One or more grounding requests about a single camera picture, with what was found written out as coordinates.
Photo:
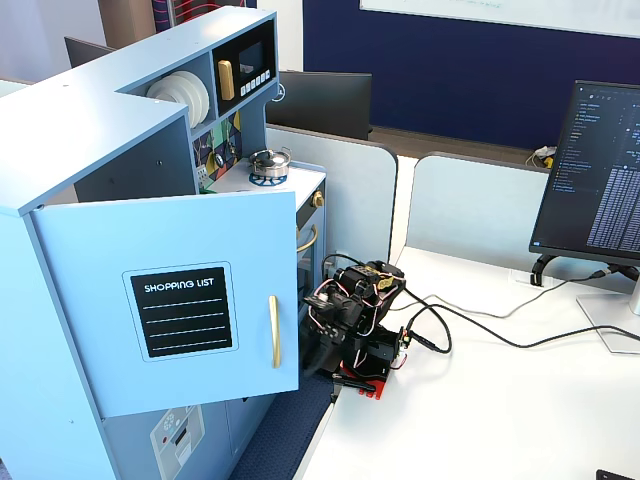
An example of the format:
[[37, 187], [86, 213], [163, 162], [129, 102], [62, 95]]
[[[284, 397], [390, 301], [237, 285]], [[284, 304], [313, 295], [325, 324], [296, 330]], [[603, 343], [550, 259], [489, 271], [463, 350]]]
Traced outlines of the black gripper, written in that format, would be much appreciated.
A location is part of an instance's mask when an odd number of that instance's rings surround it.
[[[353, 344], [353, 298], [343, 292], [325, 292], [305, 297], [304, 303], [307, 316], [299, 335], [301, 372], [311, 376], [320, 368], [334, 373], [343, 360], [343, 344]], [[328, 344], [324, 353], [322, 342]]]

